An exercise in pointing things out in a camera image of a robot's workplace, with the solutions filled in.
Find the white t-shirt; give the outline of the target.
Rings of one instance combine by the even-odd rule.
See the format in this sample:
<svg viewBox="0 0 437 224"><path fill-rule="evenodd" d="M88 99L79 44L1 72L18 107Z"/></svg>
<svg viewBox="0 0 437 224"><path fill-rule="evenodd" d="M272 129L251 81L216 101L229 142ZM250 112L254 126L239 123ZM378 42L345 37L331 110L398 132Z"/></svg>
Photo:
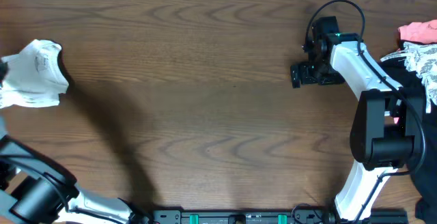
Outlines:
<svg viewBox="0 0 437 224"><path fill-rule="evenodd" d="M1 108L57 106L70 85L59 64L61 51L58 43L33 40L19 53L2 57Z"/></svg>

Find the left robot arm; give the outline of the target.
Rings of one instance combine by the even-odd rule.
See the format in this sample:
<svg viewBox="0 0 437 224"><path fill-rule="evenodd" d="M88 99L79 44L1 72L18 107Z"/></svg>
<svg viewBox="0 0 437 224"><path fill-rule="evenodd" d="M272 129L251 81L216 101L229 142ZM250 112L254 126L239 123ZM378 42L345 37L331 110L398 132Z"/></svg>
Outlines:
<svg viewBox="0 0 437 224"><path fill-rule="evenodd" d="M64 167L9 136L1 120L1 216L13 223L150 224L122 199L79 187Z"/></svg>

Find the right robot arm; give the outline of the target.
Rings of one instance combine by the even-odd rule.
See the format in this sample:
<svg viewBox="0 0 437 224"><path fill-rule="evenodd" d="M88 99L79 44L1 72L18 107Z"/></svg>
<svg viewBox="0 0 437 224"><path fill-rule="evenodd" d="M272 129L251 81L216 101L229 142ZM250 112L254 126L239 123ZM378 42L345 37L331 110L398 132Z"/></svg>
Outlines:
<svg viewBox="0 0 437 224"><path fill-rule="evenodd" d="M388 179L414 173L423 162L424 99L419 89L389 76L357 33L313 33L303 49L308 61L290 68L295 88L347 83L358 100L350 131L353 166L324 222L366 223Z"/></svg>

